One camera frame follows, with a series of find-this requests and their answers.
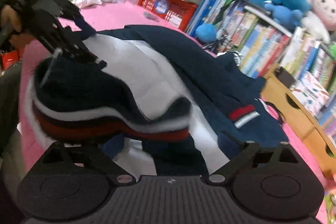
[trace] pink plush toy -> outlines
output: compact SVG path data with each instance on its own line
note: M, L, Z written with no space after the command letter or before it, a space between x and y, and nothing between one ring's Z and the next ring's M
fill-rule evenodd
M328 31L336 31L336 0L312 0L313 12Z

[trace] red plastic basket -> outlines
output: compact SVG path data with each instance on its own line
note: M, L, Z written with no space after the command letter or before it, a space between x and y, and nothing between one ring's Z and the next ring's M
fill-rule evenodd
M139 0L138 4L182 31L198 7L197 4L183 0Z

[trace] wooden shelf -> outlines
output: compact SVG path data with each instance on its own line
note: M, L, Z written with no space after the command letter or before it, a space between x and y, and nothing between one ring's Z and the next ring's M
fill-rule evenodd
M266 73L267 83L261 95L267 101L274 103L284 114L289 126L315 156L324 175L332 177L333 173L336 173L336 158L328 155L326 146L336 156L334 143L325 134L318 121L296 99L291 90L276 78L274 71L277 68L278 64L274 64Z

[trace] pink bed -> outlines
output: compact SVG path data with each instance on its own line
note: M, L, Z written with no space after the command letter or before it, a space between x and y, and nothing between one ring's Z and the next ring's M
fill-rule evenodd
M130 24L160 25L174 30L178 30L162 19L159 19L159 22L157 22L145 18L143 15L144 11L145 10L143 8L137 5L125 3L97 5L94 7L82 9L81 13L84 16L85 20L89 24L91 24L96 30L118 29ZM62 23L63 25L71 26L73 30L78 29L73 24L73 22L63 20ZM33 41L28 46L26 46L24 53L24 61L21 74L19 118L21 122L22 133L22 154L26 164L26 170L29 170L45 151L35 140L35 135L25 115L24 101L28 81L34 72L35 67L47 55L48 51L38 41ZM288 125L284 125L283 129L290 140L290 144L307 162L307 164L310 166L316 176L320 179L322 184L325 185L325 178L312 154L308 151L308 149L304 146L304 144L300 141L300 139L295 135L295 133L290 129ZM322 223L327 223L324 204L321 205L318 214L318 220Z

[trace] folded clothing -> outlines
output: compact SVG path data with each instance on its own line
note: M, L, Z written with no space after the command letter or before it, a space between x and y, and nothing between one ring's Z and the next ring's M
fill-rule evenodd
M81 142L120 132L153 140L188 137L191 104L187 98L177 97L162 115L149 119L129 86L102 72L97 64L80 64L58 56L50 66L51 60L36 68L33 88L34 115L51 138Z

